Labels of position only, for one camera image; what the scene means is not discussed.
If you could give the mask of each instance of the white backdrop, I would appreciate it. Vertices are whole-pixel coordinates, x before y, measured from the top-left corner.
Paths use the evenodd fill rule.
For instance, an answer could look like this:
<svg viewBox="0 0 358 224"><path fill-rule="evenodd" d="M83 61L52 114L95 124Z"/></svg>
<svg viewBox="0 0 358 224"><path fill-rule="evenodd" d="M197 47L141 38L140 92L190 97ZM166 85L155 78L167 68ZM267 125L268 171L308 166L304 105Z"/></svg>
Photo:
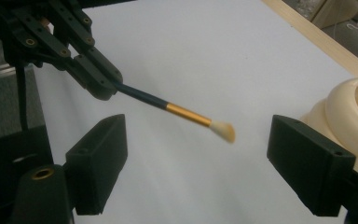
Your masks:
<svg viewBox="0 0 358 224"><path fill-rule="evenodd" d="M124 83L231 122L209 130L118 93L94 99L45 65L36 78L54 160L126 115L129 157L102 215L76 223L343 223L315 217L269 163L273 114L299 118L351 75L261 1L143 0L86 10Z"/></svg>

